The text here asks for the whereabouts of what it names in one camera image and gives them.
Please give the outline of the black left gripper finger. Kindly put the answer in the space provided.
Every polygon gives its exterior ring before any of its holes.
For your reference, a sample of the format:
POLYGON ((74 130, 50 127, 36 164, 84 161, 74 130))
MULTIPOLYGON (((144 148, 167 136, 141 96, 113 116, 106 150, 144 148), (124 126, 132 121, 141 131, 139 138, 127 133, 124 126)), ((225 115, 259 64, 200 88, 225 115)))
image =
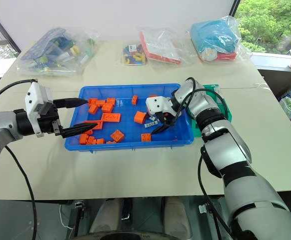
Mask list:
POLYGON ((54 99, 53 100, 53 104, 55 105, 55 107, 57 109, 60 108, 76 108, 79 107, 81 105, 87 104, 88 101, 82 98, 76 98, 76 97, 72 97, 72 98, 61 98, 61 99, 54 99))
POLYGON ((68 137, 73 137, 73 136, 77 136, 80 134, 84 134, 85 132, 92 130, 97 125, 98 124, 95 122, 92 122, 92 123, 86 122, 86 123, 75 124, 72 127, 63 128, 61 130, 61 136, 65 139, 68 137))

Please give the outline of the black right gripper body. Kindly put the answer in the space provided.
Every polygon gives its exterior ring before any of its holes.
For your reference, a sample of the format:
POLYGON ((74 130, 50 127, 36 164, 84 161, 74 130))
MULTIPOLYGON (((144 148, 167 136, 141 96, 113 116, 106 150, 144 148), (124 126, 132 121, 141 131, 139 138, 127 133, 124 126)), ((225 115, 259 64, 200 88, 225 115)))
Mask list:
POLYGON ((169 112, 160 111, 157 113, 157 118, 164 126, 173 126, 175 124, 175 116, 169 112))

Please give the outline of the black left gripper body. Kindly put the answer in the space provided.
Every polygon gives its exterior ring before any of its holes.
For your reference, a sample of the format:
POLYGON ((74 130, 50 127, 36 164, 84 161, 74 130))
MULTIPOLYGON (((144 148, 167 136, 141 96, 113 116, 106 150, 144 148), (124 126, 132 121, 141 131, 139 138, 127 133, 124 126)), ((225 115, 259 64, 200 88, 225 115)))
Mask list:
POLYGON ((56 99, 48 109, 46 114, 40 114, 37 119, 42 133, 55 134, 59 136, 62 132, 62 125, 59 119, 58 108, 64 107, 62 99, 56 99))

